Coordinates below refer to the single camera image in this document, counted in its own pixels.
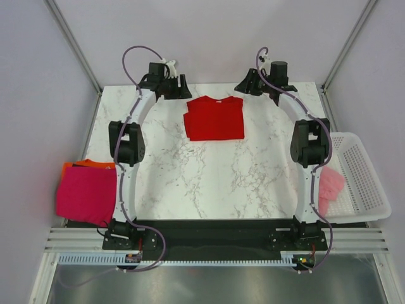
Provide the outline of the red t shirt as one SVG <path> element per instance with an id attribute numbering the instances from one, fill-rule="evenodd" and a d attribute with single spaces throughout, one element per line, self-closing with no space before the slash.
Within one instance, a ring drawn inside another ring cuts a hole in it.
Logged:
<path id="1" fill-rule="evenodd" d="M 243 102 L 239 97 L 214 99 L 201 96 L 187 102 L 184 114 L 190 141 L 226 141 L 245 138 Z"/>

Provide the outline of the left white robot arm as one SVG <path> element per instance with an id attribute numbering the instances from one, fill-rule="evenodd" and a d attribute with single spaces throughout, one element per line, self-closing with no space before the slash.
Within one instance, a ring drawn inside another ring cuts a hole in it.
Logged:
<path id="1" fill-rule="evenodd" d="M 190 99 L 184 74 L 179 74 L 175 60 L 149 64 L 149 71 L 138 86 L 136 99 L 123 120 L 108 125 L 109 150 L 116 167 L 116 205 L 104 233 L 104 250 L 134 250 L 139 242 L 135 208 L 137 172 L 146 153 L 142 124 L 160 97 Z"/>

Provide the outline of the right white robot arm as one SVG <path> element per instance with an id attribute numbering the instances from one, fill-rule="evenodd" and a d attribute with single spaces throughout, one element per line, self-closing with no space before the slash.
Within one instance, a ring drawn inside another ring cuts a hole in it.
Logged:
<path id="1" fill-rule="evenodd" d="M 317 118 L 303 103 L 298 90 L 289 84 L 287 62 L 273 61 L 270 73 L 251 68 L 235 90 L 252 96 L 268 94 L 294 123 L 290 142 L 290 157 L 297 165 L 298 195 L 292 226 L 286 235 L 291 245 L 305 249 L 312 241 L 322 240 L 319 207 L 320 175 L 332 157 L 330 123 Z"/>

